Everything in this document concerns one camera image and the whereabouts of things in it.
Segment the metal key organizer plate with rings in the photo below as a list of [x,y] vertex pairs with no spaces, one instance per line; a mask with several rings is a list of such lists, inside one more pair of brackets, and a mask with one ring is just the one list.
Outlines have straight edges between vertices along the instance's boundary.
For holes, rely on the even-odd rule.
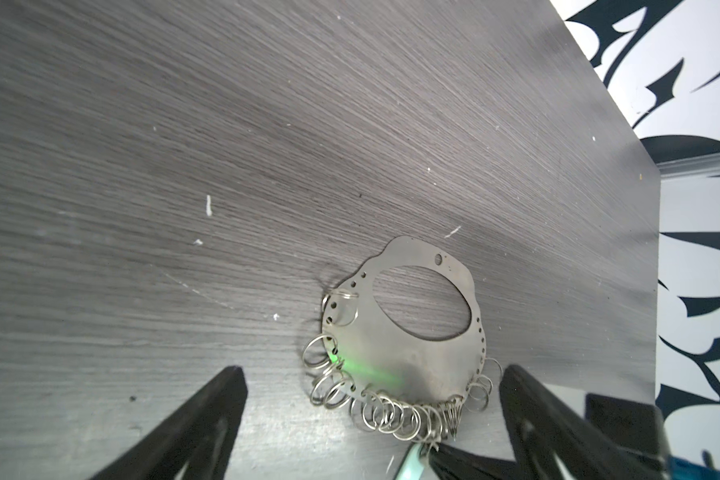
[[[470,320],[453,338],[429,340],[397,325],[377,302],[374,282],[400,267],[419,267],[446,279],[466,302]],[[321,360],[302,360],[313,375],[312,405],[348,407],[363,427],[403,442],[436,445],[456,436],[464,409],[490,404],[493,380],[483,316],[469,269],[444,250],[399,236],[337,287],[321,304]]]

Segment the pale green key tag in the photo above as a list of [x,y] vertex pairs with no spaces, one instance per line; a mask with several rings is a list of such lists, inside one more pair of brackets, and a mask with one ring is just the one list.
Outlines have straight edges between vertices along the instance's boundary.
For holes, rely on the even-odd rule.
[[423,445],[413,444],[402,464],[400,465],[394,479],[395,480],[420,480],[427,467],[425,454],[423,453]]

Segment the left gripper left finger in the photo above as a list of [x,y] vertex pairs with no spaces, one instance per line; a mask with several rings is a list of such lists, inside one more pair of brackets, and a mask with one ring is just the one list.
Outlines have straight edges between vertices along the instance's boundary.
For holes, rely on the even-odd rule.
[[229,366],[96,479],[222,479],[241,424],[248,389]]

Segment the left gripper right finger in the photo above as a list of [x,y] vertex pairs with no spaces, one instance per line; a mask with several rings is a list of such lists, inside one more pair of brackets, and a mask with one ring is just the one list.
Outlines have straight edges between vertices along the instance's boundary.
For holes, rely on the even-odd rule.
[[670,453],[657,407],[589,393],[579,415],[518,365],[507,367],[500,403],[514,459],[441,445],[428,464],[440,479],[669,479]]

